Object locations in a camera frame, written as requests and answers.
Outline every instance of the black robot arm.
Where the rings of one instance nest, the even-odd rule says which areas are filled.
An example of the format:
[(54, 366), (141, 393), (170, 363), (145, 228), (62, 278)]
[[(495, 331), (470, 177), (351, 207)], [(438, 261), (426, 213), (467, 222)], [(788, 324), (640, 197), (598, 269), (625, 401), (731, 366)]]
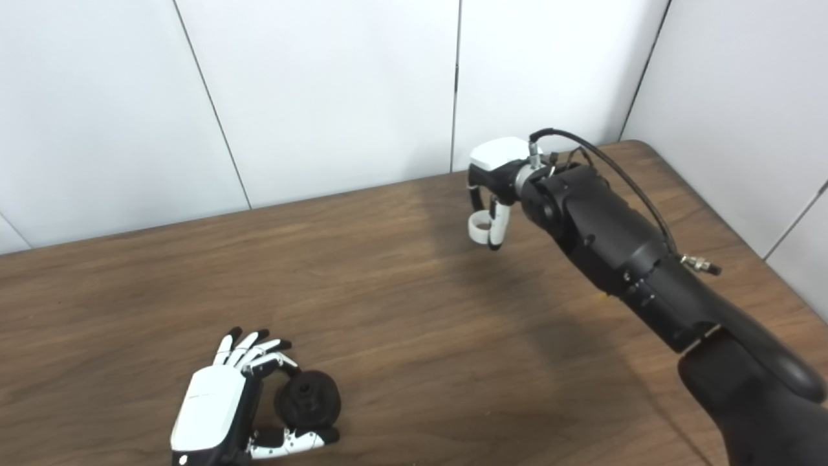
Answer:
[[(820, 375), (699, 280), (675, 251), (669, 230), (659, 231), (631, 208), (593, 167), (551, 160), (521, 177), (539, 155), (537, 140), (546, 135), (571, 137), (606, 160), (583, 139), (545, 129), (530, 137), (530, 157), (511, 163), (512, 177), (493, 179), (507, 180), (526, 216), (598, 289), (620, 298), (681, 354), (681, 379), (719, 427), (730, 464), (828, 464), (828, 410), (821, 406), (826, 384)], [(485, 157), (473, 153), (470, 187)], [(490, 191), (503, 192), (503, 183)], [(719, 272), (706, 262), (704, 267)]]

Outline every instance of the cable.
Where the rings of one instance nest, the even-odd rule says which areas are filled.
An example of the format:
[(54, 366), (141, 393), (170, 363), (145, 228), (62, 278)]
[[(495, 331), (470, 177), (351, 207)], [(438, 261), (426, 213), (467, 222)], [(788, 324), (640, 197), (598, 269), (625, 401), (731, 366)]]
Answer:
[(647, 210), (650, 211), (652, 214), (652, 218), (655, 219), (656, 223), (658, 224), (658, 228), (661, 229), (662, 235), (664, 235), (664, 242), (667, 243), (667, 249), (672, 252), (674, 255), (680, 255), (678, 249), (676, 248), (676, 241), (673, 239), (673, 235), (670, 232), (670, 227), (667, 226), (667, 222), (662, 217), (661, 212), (658, 211), (656, 206), (650, 201), (650, 198), (644, 194), (644, 191), (636, 184), (636, 182), (618, 165), (609, 155), (605, 154), (601, 149), (592, 145), (586, 139), (583, 139), (580, 136), (575, 134), (563, 131), (561, 129), (554, 129), (554, 128), (545, 128), (541, 129), (540, 131), (536, 131), (529, 135), (529, 142), (530, 143), (537, 143), (537, 140), (543, 138), (544, 136), (562, 136), (564, 138), (569, 139), (570, 141), (574, 141), (581, 146), (589, 149), (595, 156), (600, 158), (604, 161), (610, 168), (612, 168), (620, 177), (621, 179), (626, 182), (630, 189), (641, 199), (641, 202), (644, 203), (644, 206), (647, 207)]
[(594, 167), (595, 164), (592, 163), (592, 158), (590, 155), (584, 150), (584, 146), (578, 146), (575, 150), (571, 151), (569, 157), (566, 158), (566, 165), (564, 166), (564, 170), (568, 170), (570, 164), (572, 163), (572, 158), (575, 156), (575, 153), (580, 152), (582, 156), (586, 159), (586, 162), (590, 165), (590, 167)]

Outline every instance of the black wheel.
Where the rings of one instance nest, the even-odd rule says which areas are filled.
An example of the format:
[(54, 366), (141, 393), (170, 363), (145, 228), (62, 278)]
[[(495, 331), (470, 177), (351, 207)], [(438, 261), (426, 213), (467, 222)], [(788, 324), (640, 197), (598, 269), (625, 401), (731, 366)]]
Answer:
[(322, 371), (293, 376), (277, 393), (274, 407), (292, 429), (319, 430), (334, 425), (342, 409), (336, 382)]

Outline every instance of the wood grain surface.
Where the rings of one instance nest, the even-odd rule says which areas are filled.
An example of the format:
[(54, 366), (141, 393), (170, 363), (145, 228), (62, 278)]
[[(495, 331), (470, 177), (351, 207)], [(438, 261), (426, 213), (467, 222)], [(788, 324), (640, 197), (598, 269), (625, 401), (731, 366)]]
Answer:
[[(607, 151), (724, 266), (706, 280), (828, 375), (828, 327), (650, 148)], [(190, 375), (240, 325), (343, 396), (340, 443), (271, 464), (726, 464), (632, 312), (519, 209), (497, 253), (469, 213), (454, 173), (0, 257), (0, 463), (168, 464)]]

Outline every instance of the white wall panel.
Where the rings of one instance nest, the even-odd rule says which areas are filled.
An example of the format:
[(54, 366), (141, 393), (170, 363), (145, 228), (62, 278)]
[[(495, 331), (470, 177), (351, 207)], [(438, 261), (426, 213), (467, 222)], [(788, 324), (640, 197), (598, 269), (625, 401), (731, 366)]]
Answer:
[(11, 225), (0, 215), (0, 254), (27, 250), (29, 245), (14, 231)]
[(828, 198), (821, 196), (768, 263), (828, 322)]
[(178, 6), (253, 206), (448, 172), (456, 1)]
[(673, 1), (623, 134), (760, 255), (828, 177), (827, 17), (828, 2)]
[[(469, 0), (455, 169), (474, 146), (546, 127), (618, 140), (667, 0)], [(543, 140), (544, 149), (573, 147)]]
[(34, 246), (247, 208), (170, 0), (0, 2), (0, 211)]

